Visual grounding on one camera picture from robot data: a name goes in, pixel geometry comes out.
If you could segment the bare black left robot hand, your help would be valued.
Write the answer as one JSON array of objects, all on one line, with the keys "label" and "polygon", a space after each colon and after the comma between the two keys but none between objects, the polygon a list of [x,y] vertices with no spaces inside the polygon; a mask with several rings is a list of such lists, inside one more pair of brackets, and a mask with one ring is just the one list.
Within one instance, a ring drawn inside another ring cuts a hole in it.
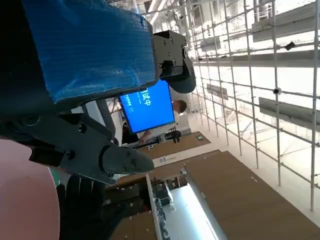
[{"label": "bare black left robot hand", "polygon": [[141,15],[104,0],[0,3],[0,137],[30,160],[114,185],[153,161],[115,144],[115,125],[71,110],[146,90],[159,80],[178,93],[196,87],[186,38],[155,33]]}]

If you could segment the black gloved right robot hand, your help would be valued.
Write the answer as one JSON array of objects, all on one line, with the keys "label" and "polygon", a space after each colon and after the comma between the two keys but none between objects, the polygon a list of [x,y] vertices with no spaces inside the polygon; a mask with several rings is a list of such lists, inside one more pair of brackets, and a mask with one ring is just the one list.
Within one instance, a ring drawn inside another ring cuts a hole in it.
[{"label": "black gloved right robot hand", "polygon": [[109,240],[127,214],[127,207],[107,206],[105,185],[72,175],[56,187],[60,212],[60,240]]}]

